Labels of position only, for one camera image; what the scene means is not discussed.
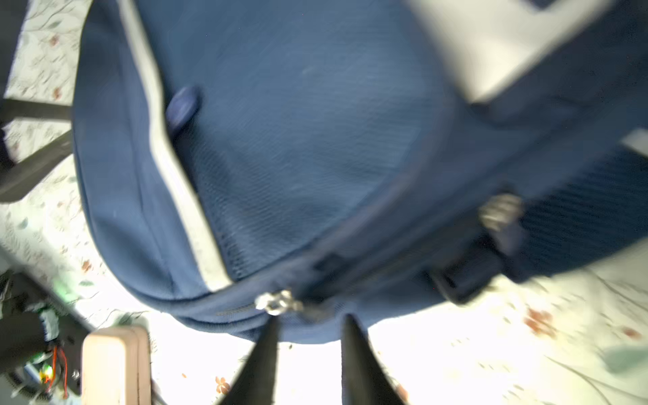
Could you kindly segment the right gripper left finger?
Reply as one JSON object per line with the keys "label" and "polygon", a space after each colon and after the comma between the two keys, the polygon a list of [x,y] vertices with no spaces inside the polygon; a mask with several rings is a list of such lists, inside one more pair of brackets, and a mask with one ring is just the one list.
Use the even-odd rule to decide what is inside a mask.
{"label": "right gripper left finger", "polygon": [[276,381],[280,321],[272,317],[219,405],[271,405]]}

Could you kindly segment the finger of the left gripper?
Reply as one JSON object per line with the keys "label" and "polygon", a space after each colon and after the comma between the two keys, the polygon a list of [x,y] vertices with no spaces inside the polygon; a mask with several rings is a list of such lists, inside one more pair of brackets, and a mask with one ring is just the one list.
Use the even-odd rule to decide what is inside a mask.
{"label": "finger of the left gripper", "polygon": [[9,157],[2,138],[1,203],[20,201],[72,153],[72,132],[67,131],[28,158],[15,163]]}
{"label": "finger of the left gripper", "polygon": [[69,122],[71,116],[71,106],[16,99],[3,99],[1,102],[2,125],[22,118]]}

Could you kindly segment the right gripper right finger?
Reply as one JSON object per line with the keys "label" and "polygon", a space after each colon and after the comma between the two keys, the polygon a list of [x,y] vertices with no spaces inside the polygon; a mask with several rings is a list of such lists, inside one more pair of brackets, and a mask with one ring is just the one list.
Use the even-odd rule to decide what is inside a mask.
{"label": "right gripper right finger", "polygon": [[341,349],[343,404],[404,405],[351,315],[344,317]]}

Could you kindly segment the navy blue student backpack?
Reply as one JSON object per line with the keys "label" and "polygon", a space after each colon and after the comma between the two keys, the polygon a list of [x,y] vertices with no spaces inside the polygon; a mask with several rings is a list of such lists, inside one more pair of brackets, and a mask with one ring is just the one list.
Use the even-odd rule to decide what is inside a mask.
{"label": "navy blue student backpack", "polygon": [[73,147],[125,289],[188,327],[335,340],[647,234],[647,4],[469,101],[403,1],[95,1]]}

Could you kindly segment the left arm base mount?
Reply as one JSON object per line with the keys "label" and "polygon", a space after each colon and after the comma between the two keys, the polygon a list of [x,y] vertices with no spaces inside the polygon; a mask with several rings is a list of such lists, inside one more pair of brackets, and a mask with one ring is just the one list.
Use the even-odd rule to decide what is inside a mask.
{"label": "left arm base mount", "polygon": [[12,398],[71,403],[81,396],[82,345],[91,325],[31,275],[1,273],[1,376]]}

